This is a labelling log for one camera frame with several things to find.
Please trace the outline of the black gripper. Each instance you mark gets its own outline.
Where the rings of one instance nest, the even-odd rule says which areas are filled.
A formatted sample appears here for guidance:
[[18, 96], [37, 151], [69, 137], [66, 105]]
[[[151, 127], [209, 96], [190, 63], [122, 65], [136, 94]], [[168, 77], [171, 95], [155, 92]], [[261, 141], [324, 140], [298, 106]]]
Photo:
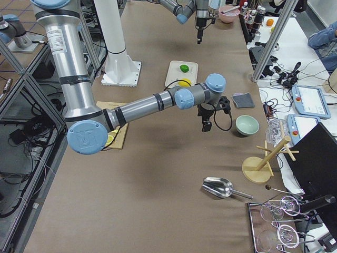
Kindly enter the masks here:
[[207, 23], [208, 20], [210, 20], [209, 17], [207, 18], [197, 17], [196, 18], [195, 27], [197, 29], [197, 44], [202, 43], [204, 30], [209, 26], [209, 24]]
[[197, 116], [200, 116], [202, 121], [202, 132], [209, 132], [212, 127], [210, 117], [213, 115], [214, 110], [205, 109], [201, 104], [197, 106], [197, 109]]

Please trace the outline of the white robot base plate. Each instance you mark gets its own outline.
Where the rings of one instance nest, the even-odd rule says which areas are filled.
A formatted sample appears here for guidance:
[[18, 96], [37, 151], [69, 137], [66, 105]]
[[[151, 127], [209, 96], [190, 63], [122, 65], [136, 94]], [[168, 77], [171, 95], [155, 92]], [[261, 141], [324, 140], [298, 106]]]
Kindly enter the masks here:
[[138, 84], [142, 63], [133, 61], [125, 52], [108, 54], [102, 85], [135, 87]]

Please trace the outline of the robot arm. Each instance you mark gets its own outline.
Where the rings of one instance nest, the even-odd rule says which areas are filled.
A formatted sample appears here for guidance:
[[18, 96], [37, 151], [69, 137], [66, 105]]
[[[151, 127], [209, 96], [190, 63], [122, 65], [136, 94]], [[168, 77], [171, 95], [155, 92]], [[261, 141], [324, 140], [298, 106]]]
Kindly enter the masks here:
[[99, 24], [106, 44], [107, 59], [101, 81], [92, 81], [81, 49], [79, 1], [33, 1], [35, 18], [45, 30], [67, 105], [64, 116], [68, 145], [79, 154], [95, 154], [107, 147], [108, 134], [131, 121], [172, 106], [196, 106], [203, 130], [211, 128], [226, 80], [210, 74], [204, 82], [189, 87], [173, 87], [149, 97], [136, 99], [125, 87], [136, 86], [141, 63], [133, 61], [123, 36], [116, 1], [95, 1]]
[[187, 1], [182, 5], [178, 1], [154, 1], [172, 12], [180, 24], [185, 24], [195, 14], [194, 26], [197, 30], [197, 44], [202, 43], [204, 30], [211, 24], [215, 24], [218, 15], [209, 7], [209, 1]]

